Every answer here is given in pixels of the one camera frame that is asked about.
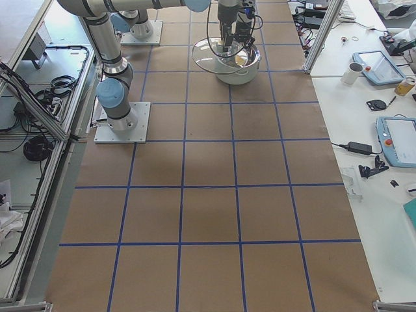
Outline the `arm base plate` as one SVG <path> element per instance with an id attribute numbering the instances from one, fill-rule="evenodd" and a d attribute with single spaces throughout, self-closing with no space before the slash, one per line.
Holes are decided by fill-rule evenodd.
<path id="1" fill-rule="evenodd" d="M 102 109 L 94 142 L 97 144 L 145 143 L 150 118 L 150 102 L 130 102 L 130 113 L 122 119 L 107 118 Z"/>
<path id="2" fill-rule="evenodd" d="M 121 44 L 125 46 L 158 46 L 161 42 L 163 22 L 161 20 L 148 20 L 136 24 L 130 30 L 122 34 Z"/>

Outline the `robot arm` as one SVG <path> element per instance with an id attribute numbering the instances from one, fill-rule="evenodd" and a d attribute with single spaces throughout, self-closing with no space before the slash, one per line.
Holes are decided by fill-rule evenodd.
<path id="1" fill-rule="evenodd" d="M 131 64 L 123 57 L 115 32 L 127 33 L 148 26 L 148 10 L 187 7 L 203 12 L 210 1 L 60 1 L 67 12 L 78 16 L 103 65 L 105 80 L 96 88 L 96 97 L 113 131 L 128 131 L 138 123 L 138 115 L 128 101 L 133 79 Z M 254 78 L 254 62 L 260 57 L 253 43 L 254 1 L 219 1 L 219 37 L 207 35 L 192 48 L 193 61 L 229 85 L 243 85 Z"/>
<path id="2" fill-rule="evenodd" d="M 235 41 L 232 24 L 237 19 L 238 7 L 218 6 L 218 20 L 220 37 L 209 36 L 209 15 L 207 14 L 207 29 L 205 38 L 193 46 L 195 52 L 208 52 L 219 57 L 231 58 L 240 52 L 243 47 Z M 111 23 L 119 33 L 128 33 L 136 41 L 143 42 L 155 34 L 153 24 L 148 19 L 146 10 L 130 10 L 112 13 Z"/>

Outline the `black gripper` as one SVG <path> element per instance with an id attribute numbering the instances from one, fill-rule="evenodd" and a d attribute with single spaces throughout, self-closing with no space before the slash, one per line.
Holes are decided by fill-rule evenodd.
<path id="1" fill-rule="evenodd" d="M 253 37 L 255 20 L 255 1 L 241 1 L 237 14 L 234 39 L 246 49 L 250 48 L 255 41 Z"/>
<path id="2" fill-rule="evenodd" d="M 233 21 L 220 21 L 220 35 L 222 41 L 222 50 L 229 51 L 233 43 L 232 32 Z"/>

